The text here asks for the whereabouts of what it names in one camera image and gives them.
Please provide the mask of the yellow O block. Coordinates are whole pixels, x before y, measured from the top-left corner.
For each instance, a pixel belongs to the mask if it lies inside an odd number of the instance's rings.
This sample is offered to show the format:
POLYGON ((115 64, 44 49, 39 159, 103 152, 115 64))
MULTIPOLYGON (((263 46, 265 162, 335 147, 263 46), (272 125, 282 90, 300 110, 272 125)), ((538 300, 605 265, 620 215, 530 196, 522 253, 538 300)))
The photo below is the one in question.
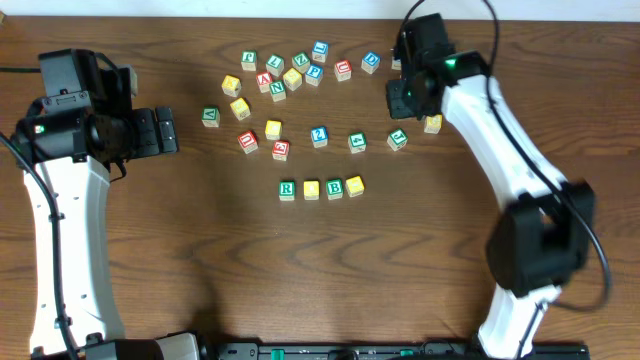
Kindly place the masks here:
POLYGON ((303 194, 305 200, 318 200, 320 196, 320 182, 318 180, 307 180, 303 183, 303 194))
POLYGON ((346 180, 346 189, 350 197, 356 197, 364 193, 365 185, 360 176, 354 176, 346 180))

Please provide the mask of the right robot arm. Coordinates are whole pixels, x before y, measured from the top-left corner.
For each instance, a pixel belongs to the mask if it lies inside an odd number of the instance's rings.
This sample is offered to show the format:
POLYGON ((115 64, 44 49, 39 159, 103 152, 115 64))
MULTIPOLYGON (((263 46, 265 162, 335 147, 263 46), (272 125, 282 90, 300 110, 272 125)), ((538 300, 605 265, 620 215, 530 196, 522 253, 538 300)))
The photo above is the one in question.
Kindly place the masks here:
POLYGON ((401 76, 387 84, 394 119, 441 115, 467 143, 500 208, 486 244, 496 287, 477 332, 490 359, 533 354, 545 312, 589 248, 595 196, 571 183, 537 149, 506 103, 492 64, 459 52, 440 14, 404 20, 393 49, 401 76))

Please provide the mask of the green R block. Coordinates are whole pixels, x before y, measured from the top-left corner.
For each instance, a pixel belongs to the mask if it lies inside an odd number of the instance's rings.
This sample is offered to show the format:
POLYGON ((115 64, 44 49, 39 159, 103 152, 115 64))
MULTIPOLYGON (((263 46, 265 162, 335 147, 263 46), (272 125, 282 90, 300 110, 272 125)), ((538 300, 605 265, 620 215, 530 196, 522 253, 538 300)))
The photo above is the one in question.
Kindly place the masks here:
POLYGON ((296 185, 294 181, 281 181, 278 187, 279 199, 281 201, 294 201, 296 185))

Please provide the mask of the green B block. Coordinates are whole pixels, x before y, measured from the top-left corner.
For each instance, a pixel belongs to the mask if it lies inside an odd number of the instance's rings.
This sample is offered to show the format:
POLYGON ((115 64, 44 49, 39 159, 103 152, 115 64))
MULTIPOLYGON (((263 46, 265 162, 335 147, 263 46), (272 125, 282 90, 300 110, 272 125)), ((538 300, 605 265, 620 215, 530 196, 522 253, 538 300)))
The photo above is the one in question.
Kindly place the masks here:
POLYGON ((331 179, 326 182, 326 193, 329 200, 341 199, 344 188, 341 179, 331 179))

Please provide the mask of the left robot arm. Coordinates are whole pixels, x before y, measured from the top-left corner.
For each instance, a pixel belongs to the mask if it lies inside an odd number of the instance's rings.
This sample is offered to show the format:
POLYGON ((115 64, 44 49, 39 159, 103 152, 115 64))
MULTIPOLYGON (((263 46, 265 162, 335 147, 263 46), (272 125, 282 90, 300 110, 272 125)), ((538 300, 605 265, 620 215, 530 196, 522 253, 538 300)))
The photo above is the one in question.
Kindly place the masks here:
POLYGON ((35 223, 34 359, 201 359, 191 332, 126 336, 115 304, 106 235, 112 170, 179 145, 167 107, 134 109, 129 66, 85 49, 38 58, 46 93, 5 141, 24 173, 35 223))

